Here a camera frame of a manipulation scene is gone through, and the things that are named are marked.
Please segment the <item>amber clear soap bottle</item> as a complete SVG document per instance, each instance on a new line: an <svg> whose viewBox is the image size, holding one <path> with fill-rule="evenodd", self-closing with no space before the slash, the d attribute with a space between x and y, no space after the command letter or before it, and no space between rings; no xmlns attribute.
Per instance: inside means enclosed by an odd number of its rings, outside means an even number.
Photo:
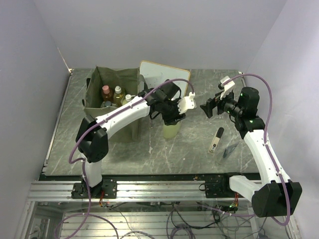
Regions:
<svg viewBox="0 0 319 239"><path fill-rule="evenodd" d="M125 90L122 89L120 86L115 87L115 92L113 96L113 102L117 107L122 106L122 102L125 98Z"/></svg>

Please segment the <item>orange bottle pink cap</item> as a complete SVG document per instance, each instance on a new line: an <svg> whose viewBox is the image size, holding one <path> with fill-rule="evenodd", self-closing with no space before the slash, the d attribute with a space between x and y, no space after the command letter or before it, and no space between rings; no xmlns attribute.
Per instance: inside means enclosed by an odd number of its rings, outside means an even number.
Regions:
<svg viewBox="0 0 319 239"><path fill-rule="evenodd" d="M103 101L113 102L113 99L114 99L113 90L108 85L104 85L102 87L102 98L103 98Z"/></svg>

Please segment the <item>clear square bottle black cap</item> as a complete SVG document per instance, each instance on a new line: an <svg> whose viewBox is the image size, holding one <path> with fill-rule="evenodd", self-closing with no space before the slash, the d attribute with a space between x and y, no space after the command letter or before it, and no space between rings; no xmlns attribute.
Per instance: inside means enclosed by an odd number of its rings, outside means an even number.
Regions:
<svg viewBox="0 0 319 239"><path fill-rule="evenodd" d="M101 104L101 108L111 107L111 106L112 106L111 101L105 101L105 102L102 102L102 104Z"/></svg>

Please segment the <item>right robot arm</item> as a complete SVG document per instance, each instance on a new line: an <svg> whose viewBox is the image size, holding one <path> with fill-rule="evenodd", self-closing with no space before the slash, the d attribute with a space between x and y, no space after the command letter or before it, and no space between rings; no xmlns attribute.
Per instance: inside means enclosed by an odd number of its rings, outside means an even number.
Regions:
<svg viewBox="0 0 319 239"><path fill-rule="evenodd" d="M258 90L244 87L237 101L233 92L226 96L220 92L200 105L208 118L213 116L213 109L217 109L219 115L227 113L234 118L235 127L248 145L261 178L261 185L257 185L245 176L231 176L220 184L220 193L225 197L239 193L251 202L254 213L260 218L289 217L295 211L302 187L290 179L272 149L266 125L257 116L259 99Z"/></svg>

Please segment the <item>yellow pump lotion bottle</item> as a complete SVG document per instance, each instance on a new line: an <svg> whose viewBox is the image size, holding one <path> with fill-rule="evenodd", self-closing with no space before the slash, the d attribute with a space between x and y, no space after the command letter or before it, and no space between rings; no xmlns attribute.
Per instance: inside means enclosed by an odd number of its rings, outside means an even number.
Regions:
<svg viewBox="0 0 319 239"><path fill-rule="evenodd" d="M129 103L134 97L135 95L126 94L125 98L123 99L122 105Z"/></svg>

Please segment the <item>green bottle pink pump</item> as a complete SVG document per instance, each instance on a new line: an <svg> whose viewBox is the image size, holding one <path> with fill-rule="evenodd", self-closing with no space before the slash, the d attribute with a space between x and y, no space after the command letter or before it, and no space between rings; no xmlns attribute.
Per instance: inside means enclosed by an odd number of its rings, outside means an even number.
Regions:
<svg viewBox="0 0 319 239"><path fill-rule="evenodd" d="M163 137L165 139L171 139L176 137L180 129L180 122L177 122L175 125L163 125Z"/></svg>

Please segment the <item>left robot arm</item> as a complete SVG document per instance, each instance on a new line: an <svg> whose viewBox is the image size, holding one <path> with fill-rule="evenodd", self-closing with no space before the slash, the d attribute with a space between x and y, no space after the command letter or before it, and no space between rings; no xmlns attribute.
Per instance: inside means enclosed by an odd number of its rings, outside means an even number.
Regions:
<svg viewBox="0 0 319 239"><path fill-rule="evenodd" d="M82 162L82 184L89 197L96 198L103 190L102 159L108 154L109 139L115 133L154 112L161 115L165 126L177 125L185 118L186 111L182 108L184 98L174 97L180 91L176 82L178 79L166 80L155 88L140 92L111 113L97 118L87 115L82 119L69 163L76 162L73 155L78 150L82 154L79 158Z"/></svg>

